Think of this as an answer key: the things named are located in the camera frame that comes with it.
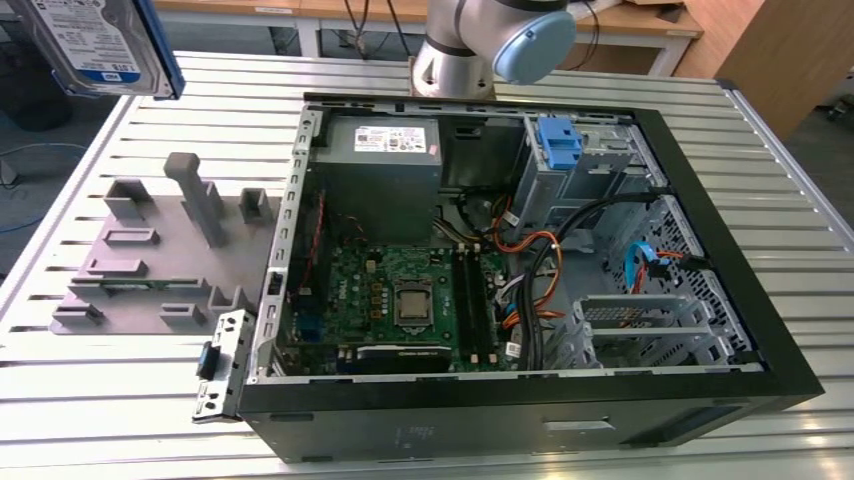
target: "aluminum table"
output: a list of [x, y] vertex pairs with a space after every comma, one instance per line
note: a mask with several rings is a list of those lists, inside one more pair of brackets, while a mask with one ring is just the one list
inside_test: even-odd
[[178, 194], [172, 151], [223, 195], [282, 192], [304, 91], [406, 94], [394, 62], [179, 53], [175, 102], [125, 97], [0, 288], [0, 478], [685, 479], [854, 477], [854, 235], [747, 106], [706, 80], [556, 73], [500, 99], [658, 109], [827, 393], [670, 449], [283, 464], [248, 426], [194, 425], [202, 336], [64, 336], [51, 313], [116, 177]]

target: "connector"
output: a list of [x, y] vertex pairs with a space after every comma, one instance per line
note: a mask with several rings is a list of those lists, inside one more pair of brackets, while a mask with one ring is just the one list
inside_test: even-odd
[[677, 261], [677, 267], [682, 270], [711, 270], [711, 261], [699, 255], [686, 254]]

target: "expansion slot bracket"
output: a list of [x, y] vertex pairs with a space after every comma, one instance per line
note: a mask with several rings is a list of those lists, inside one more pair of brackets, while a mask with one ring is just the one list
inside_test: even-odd
[[216, 331], [199, 358], [199, 393], [194, 423], [239, 422], [238, 402], [243, 389], [255, 316], [235, 310], [219, 316]]

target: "sticker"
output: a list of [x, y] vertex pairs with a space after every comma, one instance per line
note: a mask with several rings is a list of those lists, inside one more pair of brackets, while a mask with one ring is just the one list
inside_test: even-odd
[[427, 153], [423, 128], [359, 127], [355, 138], [356, 152]]
[[284, 15], [291, 15], [294, 10], [290, 8], [271, 8], [271, 7], [255, 7], [255, 11], [258, 13], [282, 13]]
[[507, 342], [507, 348], [504, 348], [504, 355], [512, 358], [522, 356], [522, 345], [518, 343]]
[[510, 210], [507, 210], [504, 212], [504, 214], [502, 215], [502, 218], [507, 221], [508, 224], [511, 224], [514, 227], [516, 225], [519, 225], [519, 217], [516, 217]]
[[99, 82], [133, 83], [140, 70], [121, 32], [104, 19], [105, 0], [31, 0], [65, 58]]

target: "white label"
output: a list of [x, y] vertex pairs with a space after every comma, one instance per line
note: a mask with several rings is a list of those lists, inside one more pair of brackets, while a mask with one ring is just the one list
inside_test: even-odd
[[294, 13], [294, 10], [290, 8], [271, 8], [271, 7], [255, 7], [255, 11], [258, 13], [282, 13], [283, 15], [290, 15]]
[[522, 345], [518, 343], [507, 342], [507, 348], [504, 348], [504, 355], [512, 358], [522, 356]]
[[511, 224], [514, 227], [519, 225], [519, 217], [516, 217], [510, 211], [506, 211], [502, 215], [502, 218]]
[[424, 129], [420, 127], [359, 127], [355, 151], [427, 153]]
[[[104, 0], [31, 0], [72, 66], [93, 80], [135, 81], [139, 67], [121, 32], [101, 15]], [[120, 72], [105, 75], [104, 72]]]

